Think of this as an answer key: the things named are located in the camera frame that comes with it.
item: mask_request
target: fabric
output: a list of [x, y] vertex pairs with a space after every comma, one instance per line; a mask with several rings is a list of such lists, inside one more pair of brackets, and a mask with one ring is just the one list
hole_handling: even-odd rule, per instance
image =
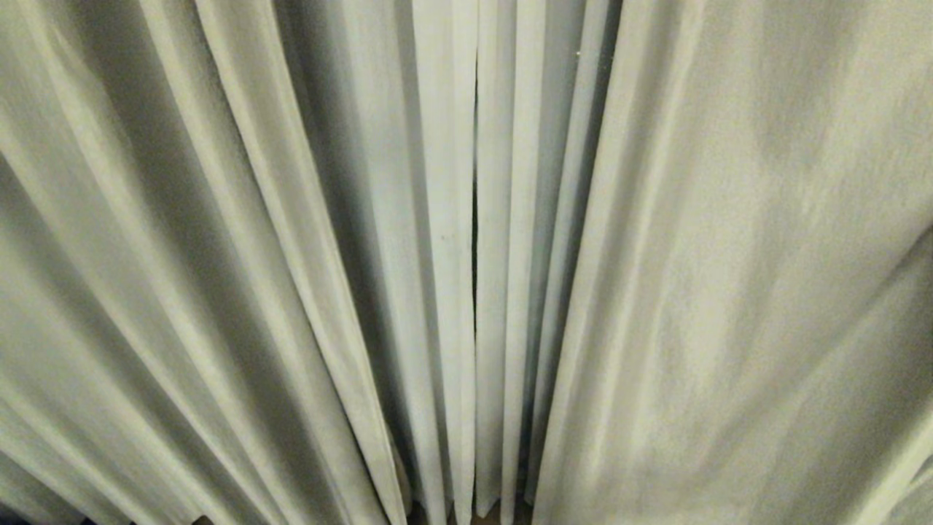
[[930, 3], [0, 12], [0, 518], [933, 519]]

